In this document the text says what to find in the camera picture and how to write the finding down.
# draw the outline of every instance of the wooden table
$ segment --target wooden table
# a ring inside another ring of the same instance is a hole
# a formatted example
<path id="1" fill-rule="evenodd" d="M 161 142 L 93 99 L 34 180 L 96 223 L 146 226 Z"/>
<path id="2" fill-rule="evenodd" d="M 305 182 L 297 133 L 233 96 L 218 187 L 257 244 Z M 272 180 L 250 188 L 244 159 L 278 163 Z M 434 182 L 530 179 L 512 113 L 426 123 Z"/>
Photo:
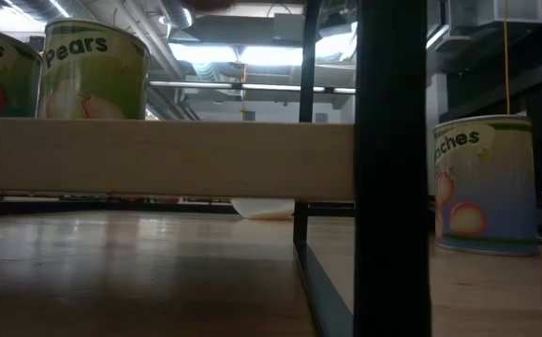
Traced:
<path id="1" fill-rule="evenodd" d="M 393 249 L 400 248 L 396 237 L 391 240 Z M 353 219 L 311 221 L 310 245 L 350 310 L 353 242 Z M 539 257 L 504 257 L 449 251 L 431 242 L 432 335 L 542 337 L 540 248 Z"/>

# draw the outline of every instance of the can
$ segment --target can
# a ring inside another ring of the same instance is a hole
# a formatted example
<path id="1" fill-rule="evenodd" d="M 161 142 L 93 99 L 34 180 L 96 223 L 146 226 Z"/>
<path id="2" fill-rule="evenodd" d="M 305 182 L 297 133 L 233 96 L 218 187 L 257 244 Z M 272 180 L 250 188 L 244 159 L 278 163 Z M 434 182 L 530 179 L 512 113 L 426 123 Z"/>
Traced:
<path id="1" fill-rule="evenodd" d="M 482 116 L 440 124 L 433 134 L 436 244 L 538 255 L 531 122 Z"/>
<path id="2" fill-rule="evenodd" d="M 41 57 L 0 33 L 0 117 L 36 118 Z"/>
<path id="3" fill-rule="evenodd" d="M 38 118 L 145 119 L 150 53 L 99 22 L 46 25 Z"/>

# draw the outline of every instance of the peaches can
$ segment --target peaches can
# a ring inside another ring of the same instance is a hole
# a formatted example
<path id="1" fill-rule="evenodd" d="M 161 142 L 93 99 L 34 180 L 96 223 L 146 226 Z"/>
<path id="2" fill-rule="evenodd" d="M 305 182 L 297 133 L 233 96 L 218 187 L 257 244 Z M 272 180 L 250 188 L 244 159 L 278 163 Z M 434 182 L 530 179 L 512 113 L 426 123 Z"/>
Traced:
<path id="1" fill-rule="evenodd" d="M 137 37 L 99 22 L 46 25 L 38 118 L 145 119 L 150 53 Z"/>
<path id="2" fill-rule="evenodd" d="M 36 118 L 41 57 L 0 33 L 0 117 Z"/>
<path id="3" fill-rule="evenodd" d="M 436 244 L 538 255 L 531 122 L 481 116 L 440 124 L 433 134 Z"/>

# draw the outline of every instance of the black metal frame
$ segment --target black metal frame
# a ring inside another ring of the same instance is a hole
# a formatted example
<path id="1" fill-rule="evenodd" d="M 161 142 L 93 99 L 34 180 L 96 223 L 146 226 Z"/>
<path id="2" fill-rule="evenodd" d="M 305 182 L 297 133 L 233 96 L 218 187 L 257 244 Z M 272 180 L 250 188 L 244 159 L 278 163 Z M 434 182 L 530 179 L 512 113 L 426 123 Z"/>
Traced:
<path id="1" fill-rule="evenodd" d="M 312 122 L 319 9 L 307 2 L 301 123 Z M 320 336 L 429 337 L 426 0 L 358 0 L 358 15 L 354 314 L 307 244 L 304 202 L 293 240 Z"/>

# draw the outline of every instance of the white wall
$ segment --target white wall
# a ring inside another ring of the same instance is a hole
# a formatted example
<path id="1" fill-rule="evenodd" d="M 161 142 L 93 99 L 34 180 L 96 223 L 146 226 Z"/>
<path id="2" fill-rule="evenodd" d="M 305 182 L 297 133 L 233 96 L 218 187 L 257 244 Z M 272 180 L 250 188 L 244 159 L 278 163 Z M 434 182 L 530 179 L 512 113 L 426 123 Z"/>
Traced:
<path id="1" fill-rule="evenodd" d="M 211 101 L 191 101 L 190 106 L 203 121 L 241 121 L 242 103 L 223 102 L 214 104 Z M 300 119 L 300 103 L 247 102 L 246 108 L 256 112 L 257 122 L 297 123 Z M 339 123 L 340 111 L 334 110 L 330 103 L 315 103 L 314 113 L 327 113 L 329 123 Z"/>
<path id="2" fill-rule="evenodd" d="M 356 97 L 353 95 L 349 97 L 342 107 L 339 115 L 339 123 L 341 124 L 353 124 L 356 121 Z"/>
<path id="3" fill-rule="evenodd" d="M 439 124 L 439 115 L 447 111 L 447 77 L 435 74 L 431 86 L 427 88 L 426 126 L 427 126 L 427 178 L 429 194 L 435 194 L 434 137 L 432 130 Z"/>

